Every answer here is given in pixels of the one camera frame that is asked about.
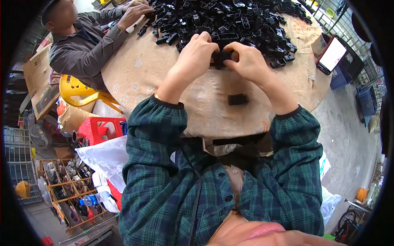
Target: yellow plastic chair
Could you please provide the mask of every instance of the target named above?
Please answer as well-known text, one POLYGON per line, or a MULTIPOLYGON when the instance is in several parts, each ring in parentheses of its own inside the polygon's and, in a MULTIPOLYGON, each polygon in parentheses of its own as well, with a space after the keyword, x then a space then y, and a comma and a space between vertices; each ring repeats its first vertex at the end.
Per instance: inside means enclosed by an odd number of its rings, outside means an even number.
POLYGON ((62 74, 59 83, 59 91, 61 97, 74 107, 82 107, 98 99, 102 100, 105 104, 113 108, 119 113, 122 113, 120 109, 115 107, 113 104, 120 105, 110 94, 105 92, 96 92, 92 88, 82 84, 77 78, 70 75, 62 74), (71 99, 72 96, 88 96, 82 100, 71 99))

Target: plaid shirt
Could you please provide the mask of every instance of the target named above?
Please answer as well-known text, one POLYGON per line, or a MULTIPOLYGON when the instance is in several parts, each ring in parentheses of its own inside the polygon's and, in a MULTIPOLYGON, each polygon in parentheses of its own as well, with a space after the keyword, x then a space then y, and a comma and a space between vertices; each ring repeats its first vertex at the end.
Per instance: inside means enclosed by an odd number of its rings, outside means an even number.
MULTIPOLYGON (((170 160, 187 121, 182 103, 153 96, 132 112, 119 217, 125 245, 187 244, 199 181, 183 154, 176 164, 170 160)), ((238 209, 247 220, 323 235, 319 132, 319 122, 301 107, 273 119, 273 160, 256 158, 253 170, 245 170, 238 209)), ((202 150, 201 138, 185 139, 182 147, 202 177, 193 245, 205 245, 234 206, 230 181, 219 160, 202 150)))

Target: smartphone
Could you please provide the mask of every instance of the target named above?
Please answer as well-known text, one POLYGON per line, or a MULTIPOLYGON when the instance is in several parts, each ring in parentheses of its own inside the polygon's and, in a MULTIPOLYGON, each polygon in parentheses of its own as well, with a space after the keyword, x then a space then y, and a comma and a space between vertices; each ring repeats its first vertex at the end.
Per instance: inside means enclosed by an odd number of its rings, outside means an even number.
POLYGON ((317 59, 316 67, 324 74, 329 75, 342 59, 342 57, 346 54, 346 51, 346 47, 334 34, 327 46, 324 48, 322 54, 317 59))

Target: black cap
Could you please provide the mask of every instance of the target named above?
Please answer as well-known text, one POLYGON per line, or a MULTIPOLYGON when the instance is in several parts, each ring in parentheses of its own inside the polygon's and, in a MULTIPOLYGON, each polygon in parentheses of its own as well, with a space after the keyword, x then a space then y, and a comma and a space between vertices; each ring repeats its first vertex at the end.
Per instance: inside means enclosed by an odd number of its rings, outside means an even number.
POLYGON ((48 23, 48 15, 60 0, 51 0, 49 4, 44 8, 43 15, 41 16, 41 24, 45 26, 48 23))

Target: plastic water bottle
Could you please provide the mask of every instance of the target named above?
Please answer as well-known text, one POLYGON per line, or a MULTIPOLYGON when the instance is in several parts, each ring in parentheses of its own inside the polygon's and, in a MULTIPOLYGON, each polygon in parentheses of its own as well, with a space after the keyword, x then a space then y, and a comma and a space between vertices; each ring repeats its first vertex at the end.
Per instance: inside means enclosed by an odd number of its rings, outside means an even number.
POLYGON ((107 201, 109 198, 110 198, 109 192, 102 191, 96 194, 90 194, 82 197, 82 199, 79 200, 79 204, 90 207, 99 204, 100 202, 107 201))

